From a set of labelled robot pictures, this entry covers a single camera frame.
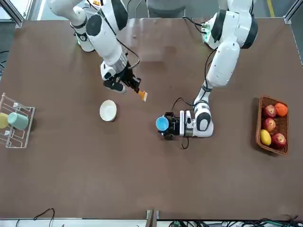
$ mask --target dish rack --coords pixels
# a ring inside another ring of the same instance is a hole
[[[13,112],[26,116],[28,118],[28,126],[24,130],[19,130],[8,124],[5,129],[0,129],[0,143],[5,144],[6,148],[26,148],[35,108],[33,106],[25,106],[3,93],[0,100],[0,113],[9,115]]]

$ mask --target green cup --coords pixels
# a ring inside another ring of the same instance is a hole
[[[23,130],[28,125],[28,118],[22,114],[10,113],[8,116],[8,123],[16,129]]]

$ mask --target orange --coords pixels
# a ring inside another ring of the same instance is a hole
[[[284,117],[287,112],[288,112],[288,108],[287,106],[283,105],[282,103],[277,103],[275,105],[276,108],[276,113],[280,116],[280,117]]]

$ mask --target fruit basket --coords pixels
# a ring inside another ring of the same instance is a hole
[[[282,103],[285,106],[287,106],[286,103],[283,103],[281,101],[275,100],[273,98],[270,98],[268,96],[262,96],[259,100],[259,108],[258,108],[258,121],[257,121],[257,132],[256,132],[256,142],[257,144],[262,147],[265,150],[271,151],[273,153],[279,154],[279,155],[286,155],[288,153],[288,113],[284,117],[275,117],[274,120],[276,122],[276,127],[275,129],[270,132],[269,134],[272,136],[276,133],[281,133],[284,135],[287,144],[283,148],[275,148],[272,145],[265,146],[264,144],[261,143],[260,141],[260,133],[262,129],[262,121],[264,120],[264,117],[262,116],[262,110],[268,106],[268,105],[275,105],[277,103]]]

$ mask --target white bowl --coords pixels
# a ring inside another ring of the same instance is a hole
[[[100,117],[106,122],[112,122],[117,115],[117,106],[112,100],[106,100],[100,106]]]

